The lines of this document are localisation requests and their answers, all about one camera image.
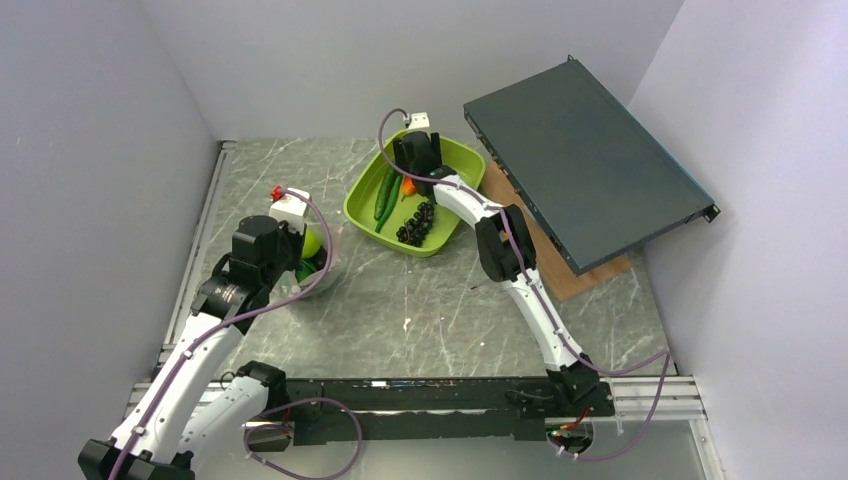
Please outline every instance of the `white panel wall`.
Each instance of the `white panel wall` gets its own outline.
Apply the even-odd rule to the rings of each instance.
[[[150,373],[216,144],[135,0],[0,15],[0,478],[82,478]]]
[[[142,0],[219,139],[373,136],[579,58],[625,104],[682,0]]]
[[[724,213],[652,242],[732,479],[848,468],[848,6],[687,0],[630,104]]]

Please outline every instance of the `wooden board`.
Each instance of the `wooden board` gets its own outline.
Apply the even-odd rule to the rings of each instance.
[[[490,162],[486,166],[486,174],[483,176],[480,189],[484,195],[495,202],[502,205],[516,204],[521,207],[530,230],[530,237],[533,238],[533,244],[536,246],[536,266],[539,268],[548,293],[557,300],[569,299],[633,267],[627,255],[622,255],[579,277],[574,275],[548,236],[527,214],[524,201],[515,193],[514,187],[495,163]]]

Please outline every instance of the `yellow-green ball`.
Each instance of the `yellow-green ball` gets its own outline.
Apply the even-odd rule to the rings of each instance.
[[[306,235],[303,236],[303,252],[301,258],[312,258],[321,250],[321,240],[312,233],[309,227],[306,227]]]

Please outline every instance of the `gray marble surface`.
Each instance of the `gray marble surface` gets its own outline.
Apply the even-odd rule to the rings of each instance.
[[[375,153],[372,139],[239,142],[204,277],[229,251],[239,220],[268,211],[277,184],[311,192],[327,220],[344,227],[341,275],[328,290],[257,319],[219,373],[255,359],[291,377],[543,375],[518,308],[479,265],[470,227],[460,223],[436,256],[414,258],[347,221],[345,195]],[[641,253],[631,258],[631,271],[557,305],[584,351],[604,367],[668,348]],[[282,298],[276,292],[272,302]],[[660,369],[656,362],[636,374]]]

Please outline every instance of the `orange carrot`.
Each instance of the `orange carrot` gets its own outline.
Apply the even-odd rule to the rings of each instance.
[[[403,182],[400,184],[400,191],[403,193],[404,197],[415,195],[415,184],[412,183],[411,178],[403,177]]]

